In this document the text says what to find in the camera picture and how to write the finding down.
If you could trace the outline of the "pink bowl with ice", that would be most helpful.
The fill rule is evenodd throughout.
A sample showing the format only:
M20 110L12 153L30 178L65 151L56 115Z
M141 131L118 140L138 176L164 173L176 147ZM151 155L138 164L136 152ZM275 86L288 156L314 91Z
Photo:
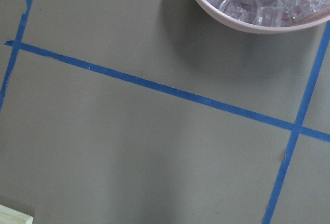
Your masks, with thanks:
M320 10L315 14L308 16L307 18L295 23L293 26L287 26L287 27L259 26L259 25L253 25L250 23L242 22L235 18L232 18L226 15L225 13L219 11L218 9L216 9L206 0L195 0L195 1L209 16L211 16L219 23L228 26L232 29L247 33L277 34L277 33L293 32L293 31L311 28L329 21L329 6L326 6L323 10Z

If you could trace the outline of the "wooden cutting board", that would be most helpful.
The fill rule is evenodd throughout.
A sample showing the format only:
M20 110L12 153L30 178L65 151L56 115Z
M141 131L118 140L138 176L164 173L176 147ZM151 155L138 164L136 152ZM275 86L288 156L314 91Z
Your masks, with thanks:
M33 220L32 216L1 205L2 224L33 224Z

